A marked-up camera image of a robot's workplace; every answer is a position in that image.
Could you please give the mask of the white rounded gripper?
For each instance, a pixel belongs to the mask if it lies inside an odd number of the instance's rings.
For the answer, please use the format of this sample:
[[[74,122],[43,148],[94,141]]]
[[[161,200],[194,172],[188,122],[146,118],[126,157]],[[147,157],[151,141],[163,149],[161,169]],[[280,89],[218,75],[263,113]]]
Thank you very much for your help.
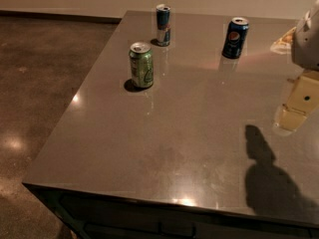
[[[304,71],[289,80],[290,93],[274,116],[273,129],[279,135],[289,135],[300,128],[319,108],[319,0],[298,22],[270,47],[279,55],[292,54],[292,62]]]

